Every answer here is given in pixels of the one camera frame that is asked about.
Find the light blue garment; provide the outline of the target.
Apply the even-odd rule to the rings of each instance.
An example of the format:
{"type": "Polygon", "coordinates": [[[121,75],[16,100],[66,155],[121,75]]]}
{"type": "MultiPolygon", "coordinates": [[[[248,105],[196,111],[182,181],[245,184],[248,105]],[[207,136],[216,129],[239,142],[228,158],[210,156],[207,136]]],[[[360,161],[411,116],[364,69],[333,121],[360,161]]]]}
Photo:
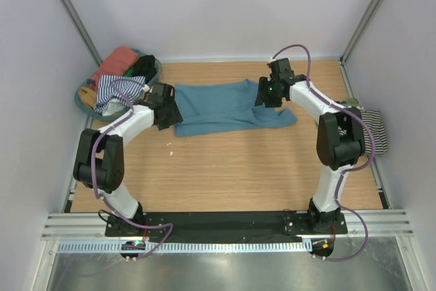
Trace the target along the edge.
{"type": "Polygon", "coordinates": [[[246,129],[282,128],[297,117],[289,109],[256,106],[258,84],[251,80],[219,85],[175,86],[175,101],[183,118],[174,126],[177,137],[246,129]]]}

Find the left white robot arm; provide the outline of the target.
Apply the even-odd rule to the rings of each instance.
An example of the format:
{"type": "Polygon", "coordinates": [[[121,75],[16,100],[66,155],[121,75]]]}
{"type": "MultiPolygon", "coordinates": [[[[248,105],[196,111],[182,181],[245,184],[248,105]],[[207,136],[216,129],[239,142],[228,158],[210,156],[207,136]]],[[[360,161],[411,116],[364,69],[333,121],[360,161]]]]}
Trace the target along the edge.
{"type": "Polygon", "coordinates": [[[183,118],[176,105],[175,88],[157,82],[144,85],[144,95],[127,101],[127,112],[100,129],[85,129],[78,143],[73,176],[93,190],[111,213],[121,219],[121,229],[138,236],[144,229],[142,205],[123,182],[124,148],[150,127],[167,129],[183,118]]]}

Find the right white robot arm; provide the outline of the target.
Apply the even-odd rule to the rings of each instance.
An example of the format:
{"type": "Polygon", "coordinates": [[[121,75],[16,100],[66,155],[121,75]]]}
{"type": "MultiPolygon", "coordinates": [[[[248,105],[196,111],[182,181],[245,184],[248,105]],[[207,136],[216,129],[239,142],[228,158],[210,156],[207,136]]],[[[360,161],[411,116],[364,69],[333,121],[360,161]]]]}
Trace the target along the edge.
{"type": "Polygon", "coordinates": [[[326,97],[305,75],[296,75],[288,59],[272,60],[267,66],[270,75],[259,79],[255,105],[278,108],[283,100],[291,101],[317,123],[316,152],[322,171],[310,204],[315,212],[307,216],[307,225],[321,234],[331,227],[328,213],[338,210],[343,184],[365,152],[360,111],[326,97]]]}

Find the thin striped black tank top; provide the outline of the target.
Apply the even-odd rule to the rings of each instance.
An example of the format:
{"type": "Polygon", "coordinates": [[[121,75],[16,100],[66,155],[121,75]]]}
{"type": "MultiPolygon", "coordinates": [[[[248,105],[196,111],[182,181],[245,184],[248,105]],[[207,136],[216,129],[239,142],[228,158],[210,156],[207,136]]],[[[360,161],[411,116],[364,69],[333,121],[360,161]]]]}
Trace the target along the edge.
{"type": "Polygon", "coordinates": [[[383,156],[388,151],[388,142],[382,113],[379,110],[361,110],[360,116],[373,136],[375,156],[383,156]]]}

